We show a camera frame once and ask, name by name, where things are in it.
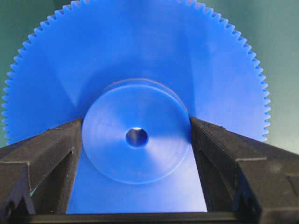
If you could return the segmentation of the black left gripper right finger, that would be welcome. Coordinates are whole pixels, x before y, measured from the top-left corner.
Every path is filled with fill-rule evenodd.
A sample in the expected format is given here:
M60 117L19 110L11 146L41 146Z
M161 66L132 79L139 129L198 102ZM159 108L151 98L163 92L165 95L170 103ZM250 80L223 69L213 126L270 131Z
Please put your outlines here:
M190 119L192 149L209 211L250 208L298 213L299 157L278 147Z

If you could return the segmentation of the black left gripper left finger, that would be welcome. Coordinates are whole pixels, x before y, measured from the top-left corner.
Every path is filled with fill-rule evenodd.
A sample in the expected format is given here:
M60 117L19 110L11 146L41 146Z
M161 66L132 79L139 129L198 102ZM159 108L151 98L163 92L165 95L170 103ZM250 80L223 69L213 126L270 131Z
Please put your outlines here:
M0 149L0 214L65 214L82 151L82 119Z

